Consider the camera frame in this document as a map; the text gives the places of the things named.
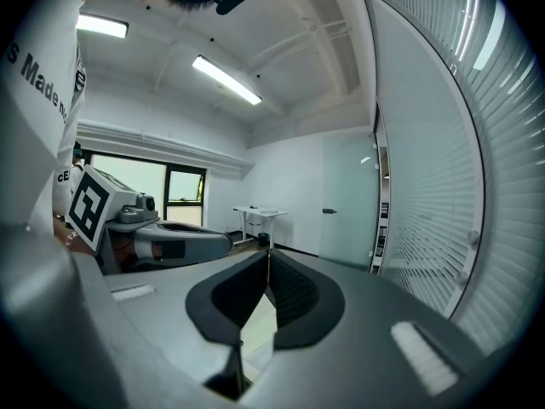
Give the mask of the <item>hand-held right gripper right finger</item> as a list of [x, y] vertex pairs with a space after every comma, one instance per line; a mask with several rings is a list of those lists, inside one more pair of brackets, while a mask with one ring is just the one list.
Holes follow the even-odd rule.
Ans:
[[247, 406], [481, 407], [504, 354], [384, 279], [288, 251], [270, 270], [280, 327]]

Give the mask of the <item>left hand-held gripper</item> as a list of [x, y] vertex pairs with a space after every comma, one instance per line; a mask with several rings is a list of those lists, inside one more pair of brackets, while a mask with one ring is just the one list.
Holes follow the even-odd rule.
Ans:
[[[72, 195], [67, 221], [94, 252], [104, 274], [191, 266], [223, 258], [232, 240], [221, 231], [160, 221], [154, 197], [87, 165]], [[156, 228], [144, 228], [156, 223]]]

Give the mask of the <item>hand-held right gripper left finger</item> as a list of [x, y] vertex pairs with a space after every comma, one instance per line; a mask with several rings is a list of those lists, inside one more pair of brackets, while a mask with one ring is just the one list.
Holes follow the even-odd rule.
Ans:
[[130, 408], [241, 407], [242, 329], [266, 289], [267, 253], [105, 282]]

